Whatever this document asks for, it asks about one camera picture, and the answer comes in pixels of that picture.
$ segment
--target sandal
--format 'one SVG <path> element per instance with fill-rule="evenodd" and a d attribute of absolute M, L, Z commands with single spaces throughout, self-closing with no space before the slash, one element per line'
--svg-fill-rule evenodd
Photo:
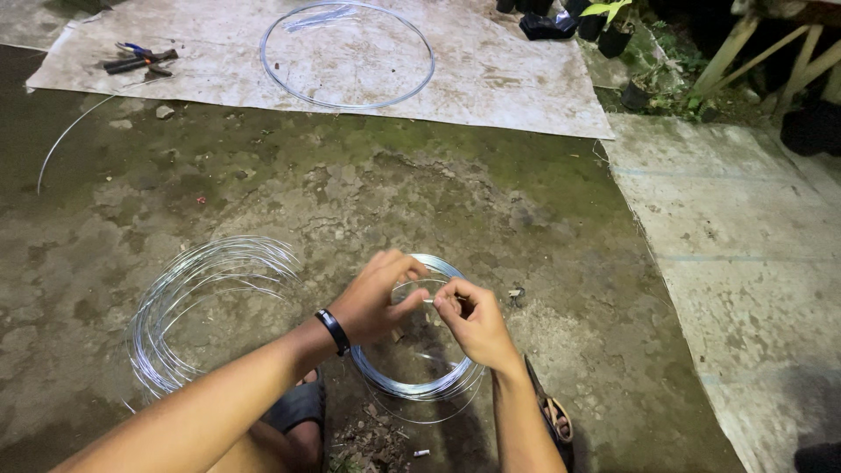
<path fill-rule="evenodd" d="M 558 453 L 561 454 L 561 460 L 563 460 L 563 464 L 567 467 L 567 472 L 572 473 L 575 461 L 573 453 L 573 421 L 569 418 L 569 414 L 561 406 L 561 403 L 554 397 L 546 394 L 546 391 L 543 390 L 543 386 L 540 384 L 540 380 L 537 379 L 534 368 L 532 368 L 532 363 L 528 360 L 528 355 L 523 355 L 523 359 L 526 361 L 528 377 L 532 380 L 532 386 L 534 386 L 534 391 L 537 394 L 537 405 L 540 407 L 540 413 L 543 415 L 543 421 L 546 424 L 549 436 L 558 449 Z M 561 417 L 566 417 L 567 419 L 567 423 L 565 424 L 569 428 L 567 433 L 561 432 L 563 425 L 558 423 Z"/>
<path fill-rule="evenodd" d="M 286 435 L 300 423 L 313 421 L 318 424 L 324 443 L 327 391 L 321 368 L 315 369 L 315 375 L 315 381 L 295 386 L 269 407 L 264 422 Z"/>

